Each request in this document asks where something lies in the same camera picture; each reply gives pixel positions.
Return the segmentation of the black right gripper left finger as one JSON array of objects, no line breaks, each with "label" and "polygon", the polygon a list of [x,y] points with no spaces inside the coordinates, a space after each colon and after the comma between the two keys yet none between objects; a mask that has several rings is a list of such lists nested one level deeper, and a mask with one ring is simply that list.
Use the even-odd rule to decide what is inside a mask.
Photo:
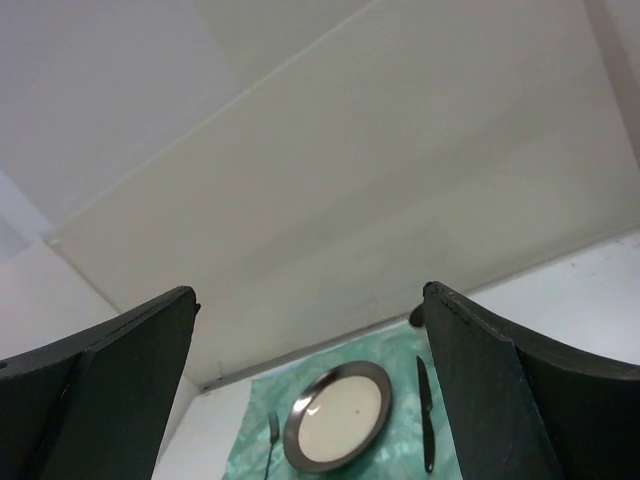
[{"label": "black right gripper left finger", "polygon": [[2,360],[2,478],[151,478],[199,309],[180,286]]}]

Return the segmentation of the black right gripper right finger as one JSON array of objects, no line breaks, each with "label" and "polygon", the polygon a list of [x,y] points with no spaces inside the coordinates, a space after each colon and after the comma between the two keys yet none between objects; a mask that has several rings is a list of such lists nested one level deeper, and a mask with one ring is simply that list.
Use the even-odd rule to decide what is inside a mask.
[{"label": "black right gripper right finger", "polygon": [[440,282],[422,311],[465,479],[636,479],[639,368],[509,321]]}]

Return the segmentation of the black handled table knife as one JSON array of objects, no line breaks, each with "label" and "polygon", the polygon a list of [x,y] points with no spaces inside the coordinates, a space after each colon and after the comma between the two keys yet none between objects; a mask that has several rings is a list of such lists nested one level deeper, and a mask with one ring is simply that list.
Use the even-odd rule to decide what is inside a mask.
[{"label": "black handled table knife", "polygon": [[431,420],[433,401],[427,369],[421,357],[416,357],[418,387],[421,402],[423,457],[427,473],[432,473],[435,462],[435,434]]}]

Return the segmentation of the silver fork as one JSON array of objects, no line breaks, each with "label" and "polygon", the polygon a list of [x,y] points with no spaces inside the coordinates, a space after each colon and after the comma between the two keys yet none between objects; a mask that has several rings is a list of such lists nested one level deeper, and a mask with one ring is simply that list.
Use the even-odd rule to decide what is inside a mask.
[{"label": "silver fork", "polygon": [[272,411],[268,414],[268,423],[269,423],[269,451],[268,451],[266,466],[264,470],[264,477],[263,477],[264,480],[267,480],[269,477],[269,470],[270,470],[273,450],[280,438],[279,417],[276,411]]}]

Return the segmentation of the round metal plate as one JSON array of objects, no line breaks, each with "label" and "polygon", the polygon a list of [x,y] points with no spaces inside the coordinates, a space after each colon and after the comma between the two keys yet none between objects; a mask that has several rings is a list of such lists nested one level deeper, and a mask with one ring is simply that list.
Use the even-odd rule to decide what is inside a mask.
[{"label": "round metal plate", "polygon": [[283,432],[287,462],[312,475],[345,467],[382,432],[392,400],[389,374],[376,363],[352,361],[326,371],[292,404]]}]

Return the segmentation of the steel cup with white band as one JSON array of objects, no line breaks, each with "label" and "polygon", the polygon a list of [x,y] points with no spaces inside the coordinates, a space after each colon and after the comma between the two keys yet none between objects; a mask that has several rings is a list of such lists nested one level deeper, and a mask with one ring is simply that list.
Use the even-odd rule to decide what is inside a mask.
[{"label": "steel cup with white band", "polygon": [[415,329],[423,329],[425,325],[425,317],[423,305],[416,306],[408,317],[409,324]]}]

